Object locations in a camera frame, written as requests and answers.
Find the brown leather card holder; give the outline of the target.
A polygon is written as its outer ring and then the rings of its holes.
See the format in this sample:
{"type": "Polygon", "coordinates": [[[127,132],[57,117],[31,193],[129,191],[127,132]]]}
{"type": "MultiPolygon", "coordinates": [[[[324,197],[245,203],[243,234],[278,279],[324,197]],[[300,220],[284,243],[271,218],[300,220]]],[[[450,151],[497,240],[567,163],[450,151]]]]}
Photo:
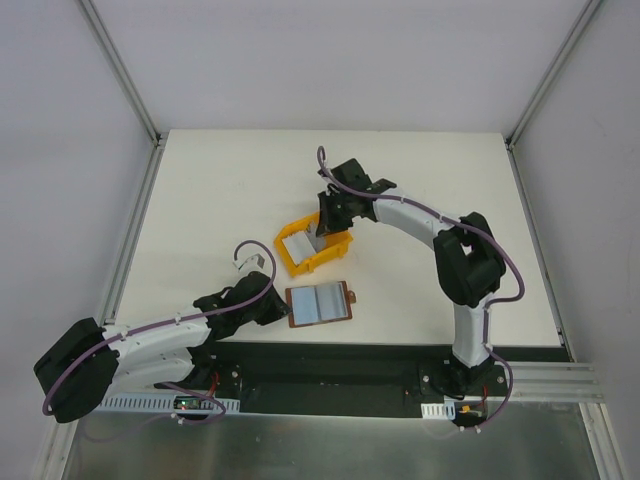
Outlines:
{"type": "Polygon", "coordinates": [[[292,329],[351,320],[357,302],[345,281],[287,288],[285,295],[292,329]]]}

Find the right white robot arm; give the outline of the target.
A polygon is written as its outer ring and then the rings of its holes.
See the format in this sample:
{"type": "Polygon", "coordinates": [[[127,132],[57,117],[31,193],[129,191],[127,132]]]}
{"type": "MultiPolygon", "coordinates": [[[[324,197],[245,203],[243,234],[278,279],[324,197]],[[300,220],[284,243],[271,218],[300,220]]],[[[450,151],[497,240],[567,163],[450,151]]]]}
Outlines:
{"type": "Polygon", "coordinates": [[[473,212],[447,220],[403,196],[395,183],[373,182],[354,158],[330,169],[325,149],[319,147],[317,160],[318,174],[327,181],[318,194],[318,237],[345,232],[363,218],[394,227],[432,250],[440,288],[454,306],[454,342],[449,362],[431,376],[429,385],[455,399],[476,392],[495,363],[488,343],[488,307],[506,272],[485,217],[473,212]]]}

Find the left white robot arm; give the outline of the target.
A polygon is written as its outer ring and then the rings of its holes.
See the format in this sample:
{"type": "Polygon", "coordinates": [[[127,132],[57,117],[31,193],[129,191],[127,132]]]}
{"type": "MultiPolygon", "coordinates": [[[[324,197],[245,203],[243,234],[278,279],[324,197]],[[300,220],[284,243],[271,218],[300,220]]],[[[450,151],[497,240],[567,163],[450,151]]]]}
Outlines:
{"type": "Polygon", "coordinates": [[[101,327],[92,317],[79,320],[34,366],[45,394],[42,410],[63,424],[128,390],[164,383],[207,388],[218,341],[248,323],[266,326],[290,312],[271,279],[252,272],[169,320],[132,328],[101,327]]]}

